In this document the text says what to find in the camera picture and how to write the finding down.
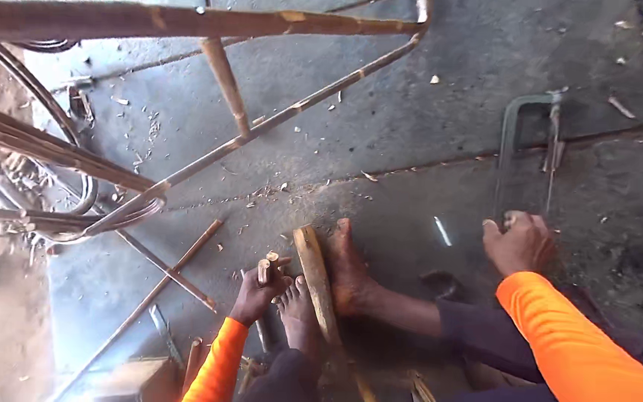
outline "dirt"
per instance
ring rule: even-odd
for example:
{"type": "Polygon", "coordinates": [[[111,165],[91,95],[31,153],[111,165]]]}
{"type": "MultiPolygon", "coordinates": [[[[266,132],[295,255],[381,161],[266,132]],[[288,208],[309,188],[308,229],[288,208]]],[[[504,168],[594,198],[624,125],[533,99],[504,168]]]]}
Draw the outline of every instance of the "dirt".
{"type": "MultiPolygon", "coordinates": [[[[15,50],[17,57],[22,52],[15,50]]],[[[31,122],[26,91],[0,67],[0,111],[31,122]]],[[[40,401],[54,362],[46,261],[29,266],[21,242],[0,237],[0,401],[40,401]]]]}

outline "orange long-sleeve shirt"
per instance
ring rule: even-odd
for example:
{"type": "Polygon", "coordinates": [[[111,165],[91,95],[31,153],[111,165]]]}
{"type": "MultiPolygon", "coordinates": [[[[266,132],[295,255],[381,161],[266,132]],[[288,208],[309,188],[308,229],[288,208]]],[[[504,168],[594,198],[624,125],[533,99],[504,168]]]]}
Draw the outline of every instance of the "orange long-sleeve shirt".
{"type": "Polygon", "coordinates": [[[643,402],[643,365],[547,279],[517,272],[502,281],[496,296],[559,402],[643,402]]]}
{"type": "Polygon", "coordinates": [[[227,317],[217,338],[210,346],[195,380],[183,397],[183,402],[232,401],[237,369],[249,328],[227,317]]]}

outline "toe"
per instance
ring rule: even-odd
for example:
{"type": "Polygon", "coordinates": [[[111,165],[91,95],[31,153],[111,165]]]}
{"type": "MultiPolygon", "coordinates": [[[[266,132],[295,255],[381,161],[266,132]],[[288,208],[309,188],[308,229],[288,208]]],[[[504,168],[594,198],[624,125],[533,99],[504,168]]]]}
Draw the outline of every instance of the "toe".
{"type": "Polygon", "coordinates": [[[299,289],[293,283],[289,286],[289,290],[292,297],[299,297],[299,289]]]}
{"type": "Polygon", "coordinates": [[[296,282],[296,288],[299,291],[299,294],[302,297],[306,297],[309,294],[309,288],[307,287],[307,279],[304,277],[304,275],[300,275],[297,277],[296,282]]]}
{"type": "Polygon", "coordinates": [[[348,217],[337,220],[336,231],[343,237],[350,235],[352,232],[352,221],[348,217]]]}

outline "foot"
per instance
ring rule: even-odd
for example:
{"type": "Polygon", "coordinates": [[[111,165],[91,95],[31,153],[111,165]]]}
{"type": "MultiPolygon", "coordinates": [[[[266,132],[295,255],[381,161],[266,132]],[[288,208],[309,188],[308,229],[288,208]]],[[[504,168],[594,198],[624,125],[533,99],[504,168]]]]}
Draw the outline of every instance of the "foot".
{"type": "Polygon", "coordinates": [[[291,349],[299,349],[312,362],[319,361],[319,324],[303,275],[281,294],[279,315],[291,349]]]}
{"type": "Polygon", "coordinates": [[[366,300],[379,285],[367,274],[366,264],[354,246],[349,218],[336,222],[336,230],[329,241],[328,260],[336,313],[365,314],[366,300]]]}

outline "concrete floor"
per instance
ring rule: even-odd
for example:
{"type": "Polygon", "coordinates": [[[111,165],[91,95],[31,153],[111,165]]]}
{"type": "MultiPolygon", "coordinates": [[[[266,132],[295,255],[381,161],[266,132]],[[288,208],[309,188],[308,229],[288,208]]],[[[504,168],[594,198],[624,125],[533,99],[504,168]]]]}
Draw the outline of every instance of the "concrete floor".
{"type": "MultiPolygon", "coordinates": [[[[315,11],[339,4],[214,3],[315,11]]],[[[237,294],[239,281],[231,277],[236,269],[252,267],[271,249],[295,255],[280,234],[289,237],[295,227],[314,223],[322,235],[345,216],[352,218],[355,241],[381,284],[430,298],[418,274],[446,269],[478,303],[493,304],[499,277],[482,251],[480,222],[492,211],[495,159],[474,157],[496,152],[502,112],[514,97],[562,87],[569,87],[562,135],[575,139],[565,152],[550,214],[561,231],[562,260],[570,280],[588,286],[610,314],[643,331],[643,131],[577,140],[643,125],[643,37],[634,2],[449,0],[436,1],[435,8],[428,34],[411,54],[344,91],[340,104],[328,99],[174,187],[162,214],[131,228],[173,265],[214,218],[225,219],[183,271],[219,303],[219,314],[174,284],[157,300],[183,354],[192,337],[214,337],[237,294]],[[619,20],[632,28],[616,27],[619,20]],[[615,62],[619,57],[626,65],[615,62]],[[440,77],[439,84],[429,84],[433,75],[440,77]],[[611,94],[637,118],[623,117],[609,105],[611,94]],[[336,108],[329,111],[329,105],[336,108]],[[379,174],[380,181],[358,178],[361,170],[379,174]],[[284,182],[289,192],[258,197],[255,207],[245,208],[247,195],[284,182]],[[434,215],[448,229],[453,246],[443,246],[434,215]]],[[[353,14],[415,17],[411,2],[395,0],[353,14]]],[[[405,41],[399,36],[270,37],[229,47],[228,57],[254,119],[269,117],[405,41]]],[[[110,39],[84,41],[59,55],[27,54],[26,62],[45,85],[56,87],[67,77],[105,75],[195,49],[195,39],[110,39]]],[[[132,169],[135,152],[144,156],[150,149],[139,168],[152,179],[164,178],[235,135],[202,55],[103,80],[89,96],[96,114],[90,131],[94,150],[132,169]],[[128,99],[130,105],[112,97],[128,99]],[[151,122],[161,127],[153,142],[147,140],[151,122]]],[[[524,112],[525,144],[547,136],[543,114],[540,109],[524,112]]],[[[40,127],[53,127],[38,117],[40,127]]],[[[538,169],[541,159],[539,151],[518,158],[505,207],[540,210],[546,185],[538,169]]],[[[114,234],[70,246],[51,261],[54,348],[62,379],[87,360],[160,278],[114,234]]],[[[275,339],[284,342],[281,323],[272,311],[269,317],[275,339]]],[[[432,373],[436,397],[466,388],[456,366],[428,353],[429,340],[378,328],[388,336],[380,336],[372,348],[368,340],[362,345],[356,339],[356,324],[345,325],[345,341],[362,366],[377,372],[422,368],[432,373]]],[[[254,334],[245,353],[259,353],[254,334]]],[[[164,342],[144,315],[99,367],[131,356],[165,354],[164,342]]],[[[376,386],[383,382],[388,388],[383,375],[374,378],[376,386]]],[[[397,400],[391,391],[382,394],[389,395],[382,400],[397,400]]]]}

